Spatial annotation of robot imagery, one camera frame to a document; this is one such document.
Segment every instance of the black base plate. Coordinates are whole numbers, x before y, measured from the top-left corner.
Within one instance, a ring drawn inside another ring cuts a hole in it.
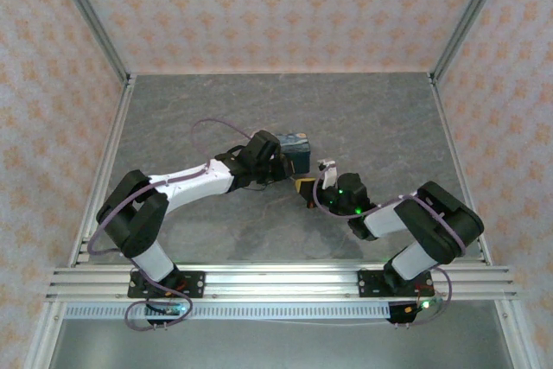
[[[204,271],[178,271],[178,280],[182,281],[184,288],[180,289],[182,294],[190,298],[202,298],[206,285],[206,273]],[[165,292],[150,285],[140,271],[130,273],[129,298],[168,298],[174,296],[165,296]]]
[[[359,286],[359,297],[417,297],[420,287],[420,297],[434,296],[434,283],[430,271],[426,271],[417,278],[409,281],[404,287],[396,292],[384,281],[384,270],[359,270],[357,271],[357,280]]]

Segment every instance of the small box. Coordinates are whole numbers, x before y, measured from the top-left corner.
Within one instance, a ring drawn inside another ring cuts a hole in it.
[[[276,134],[280,141],[281,151],[294,163],[294,174],[309,173],[311,149],[308,135],[305,133]]]

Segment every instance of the orange patterned wall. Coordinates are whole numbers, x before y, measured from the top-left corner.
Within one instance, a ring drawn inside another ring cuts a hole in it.
[[[139,73],[429,71],[468,0],[92,0]]]
[[[72,0],[0,0],[0,367],[67,264],[121,86]]]
[[[439,87],[493,258],[516,265],[550,367],[553,0],[488,0]]]

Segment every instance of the gray stone floor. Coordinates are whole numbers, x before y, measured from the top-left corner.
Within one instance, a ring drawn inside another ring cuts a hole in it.
[[[427,180],[462,197],[440,117],[424,73],[216,74],[139,76],[111,174],[171,173],[204,162],[190,142],[200,118],[233,121],[246,131],[305,132],[316,160],[357,172],[382,202]],[[243,143],[237,133],[203,124],[197,139],[215,155]],[[160,243],[174,261],[386,261],[409,234],[365,242],[345,221],[305,208],[291,181],[263,192],[239,190],[197,200],[169,214]],[[103,237],[98,247],[111,245]],[[473,244],[469,255],[478,256]],[[94,261],[118,262],[117,256]]]

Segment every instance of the patterned wallpaper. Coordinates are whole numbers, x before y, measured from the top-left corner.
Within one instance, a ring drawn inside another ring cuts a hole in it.
[[[0,367],[67,264],[121,86],[72,0],[0,0]]]
[[[488,0],[440,90],[493,259],[517,266],[551,367],[553,0]]]
[[[140,73],[433,69],[468,0],[91,0]]]

